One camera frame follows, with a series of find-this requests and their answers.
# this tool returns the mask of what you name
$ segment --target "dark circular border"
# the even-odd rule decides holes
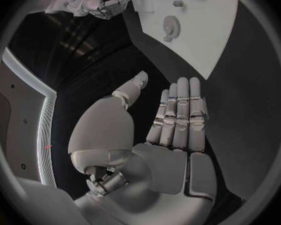
[[[10,41],[13,33],[24,19],[28,8],[35,0],[18,0],[12,12],[5,16],[5,22],[0,24],[0,62],[5,46]],[[278,56],[281,66],[281,24],[265,0],[240,0],[257,18],[266,31]],[[281,145],[276,158],[266,178],[254,195],[234,214],[221,222],[221,225],[247,225],[251,223],[269,204],[281,186]],[[31,215],[31,208],[24,199],[25,191],[20,186],[4,157],[0,146],[0,190],[5,198],[13,205],[19,214],[29,221],[37,218]]]

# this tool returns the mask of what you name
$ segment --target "dark floor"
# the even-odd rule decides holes
[[[52,164],[56,184],[73,199],[88,190],[86,176],[72,165],[68,142],[80,116],[98,99],[144,70],[149,82],[129,109],[134,120],[134,143],[145,141],[163,89],[169,82],[131,42],[122,16],[100,20],[70,14],[31,14],[10,43],[15,55],[57,91],[52,122]],[[207,225],[233,213],[241,199],[230,193],[209,144],[218,178],[218,196]]]

